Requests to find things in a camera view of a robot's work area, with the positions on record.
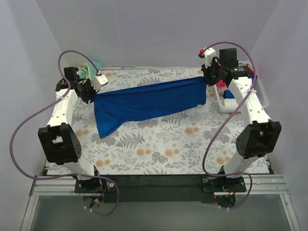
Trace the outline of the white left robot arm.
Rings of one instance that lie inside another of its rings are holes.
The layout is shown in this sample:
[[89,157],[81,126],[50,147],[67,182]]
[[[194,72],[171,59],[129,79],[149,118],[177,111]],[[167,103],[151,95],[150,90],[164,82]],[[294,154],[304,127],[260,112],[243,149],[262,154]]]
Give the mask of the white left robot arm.
[[68,94],[53,108],[46,127],[38,130],[38,137],[50,163],[68,168],[79,181],[79,186],[95,193],[102,188],[102,180],[98,178],[97,168],[82,156],[80,141],[71,127],[73,111],[78,99],[89,103],[96,94],[91,81],[81,83],[81,70],[76,67],[64,68],[64,76],[56,85],[56,99]]

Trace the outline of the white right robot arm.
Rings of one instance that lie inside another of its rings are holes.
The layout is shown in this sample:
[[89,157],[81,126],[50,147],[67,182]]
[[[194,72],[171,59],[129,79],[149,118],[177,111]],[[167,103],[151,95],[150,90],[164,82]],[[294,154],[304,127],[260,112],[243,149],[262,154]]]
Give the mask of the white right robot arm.
[[273,121],[264,111],[253,87],[256,77],[247,66],[240,66],[235,48],[200,50],[199,57],[205,82],[211,86],[219,81],[226,83],[233,94],[244,118],[244,130],[237,137],[236,152],[218,175],[208,179],[205,185],[211,191],[229,191],[244,188],[243,173],[256,160],[271,153],[282,130],[278,121]]

